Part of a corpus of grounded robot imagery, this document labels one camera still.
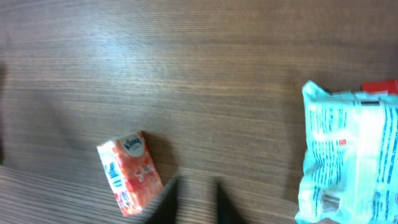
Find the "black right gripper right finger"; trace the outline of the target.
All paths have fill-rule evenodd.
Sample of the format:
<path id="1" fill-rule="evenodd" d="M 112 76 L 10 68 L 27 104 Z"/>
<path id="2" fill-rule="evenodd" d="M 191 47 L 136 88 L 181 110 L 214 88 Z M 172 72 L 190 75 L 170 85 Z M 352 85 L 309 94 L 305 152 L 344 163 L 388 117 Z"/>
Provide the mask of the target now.
<path id="1" fill-rule="evenodd" d="M 247 224 L 219 180 L 216 181 L 215 201 L 217 224 Z"/>

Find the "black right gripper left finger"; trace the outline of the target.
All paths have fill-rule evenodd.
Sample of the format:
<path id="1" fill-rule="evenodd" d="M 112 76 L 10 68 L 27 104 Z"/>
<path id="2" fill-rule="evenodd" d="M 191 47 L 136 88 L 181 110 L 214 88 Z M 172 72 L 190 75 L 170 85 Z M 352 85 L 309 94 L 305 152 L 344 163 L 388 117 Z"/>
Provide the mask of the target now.
<path id="1" fill-rule="evenodd" d="M 146 224 L 176 224 L 179 206 L 180 177 L 167 184 L 162 199 Z"/>

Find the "teal packet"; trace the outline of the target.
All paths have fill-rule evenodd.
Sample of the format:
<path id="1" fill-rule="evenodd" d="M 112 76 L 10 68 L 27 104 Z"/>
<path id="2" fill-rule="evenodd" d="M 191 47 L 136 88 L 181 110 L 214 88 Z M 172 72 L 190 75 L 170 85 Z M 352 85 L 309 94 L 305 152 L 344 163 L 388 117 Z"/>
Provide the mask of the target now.
<path id="1" fill-rule="evenodd" d="M 307 150 L 298 223 L 397 222 L 397 95 L 302 88 Z"/>

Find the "red stick packet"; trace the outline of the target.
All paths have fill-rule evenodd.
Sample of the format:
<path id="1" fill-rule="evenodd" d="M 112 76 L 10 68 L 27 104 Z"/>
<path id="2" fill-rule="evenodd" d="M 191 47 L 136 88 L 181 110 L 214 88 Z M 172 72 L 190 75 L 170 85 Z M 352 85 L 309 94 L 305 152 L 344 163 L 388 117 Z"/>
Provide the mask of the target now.
<path id="1" fill-rule="evenodd" d="M 397 94 L 397 80 L 363 82 L 361 89 L 370 93 L 385 92 L 387 94 Z"/>

